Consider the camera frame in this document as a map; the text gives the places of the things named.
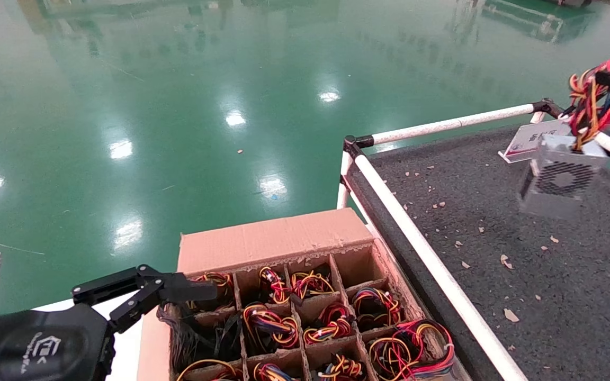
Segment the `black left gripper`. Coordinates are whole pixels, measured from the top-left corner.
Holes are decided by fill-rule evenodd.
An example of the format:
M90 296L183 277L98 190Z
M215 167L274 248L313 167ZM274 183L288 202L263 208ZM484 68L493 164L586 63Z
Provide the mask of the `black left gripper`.
M91 307L127 294L109 323ZM72 296L78 305L62 311L0 314L0 380L105 380L114 333L124 333L163 303L212 301L218 286L139 265L76 285Z

